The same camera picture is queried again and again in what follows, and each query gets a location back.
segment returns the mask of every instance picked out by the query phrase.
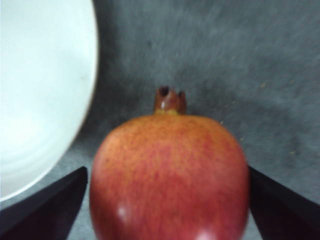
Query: gray cloth surface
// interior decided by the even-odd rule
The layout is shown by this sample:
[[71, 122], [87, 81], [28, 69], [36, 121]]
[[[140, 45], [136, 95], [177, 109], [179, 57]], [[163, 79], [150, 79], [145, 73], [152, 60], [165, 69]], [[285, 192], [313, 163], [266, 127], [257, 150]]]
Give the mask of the gray cloth surface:
[[[96, 89], [54, 169], [18, 202], [80, 166], [108, 132], [150, 114], [162, 85], [222, 122], [258, 171], [320, 204], [320, 1], [95, 0]], [[70, 240], [94, 240], [88, 190]], [[260, 240], [250, 215], [244, 240]]]

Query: red pomegranate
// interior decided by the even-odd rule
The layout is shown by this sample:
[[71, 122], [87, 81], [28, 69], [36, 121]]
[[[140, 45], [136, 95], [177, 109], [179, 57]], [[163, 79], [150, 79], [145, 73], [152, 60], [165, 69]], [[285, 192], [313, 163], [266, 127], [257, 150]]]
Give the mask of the red pomegranate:
[[249, 170], [218, 122], [186, 115], [185, 94], [156, 91], [154, 113], [105, 138], [94, 158], [90, 212], [99, 240], [238, 240]]

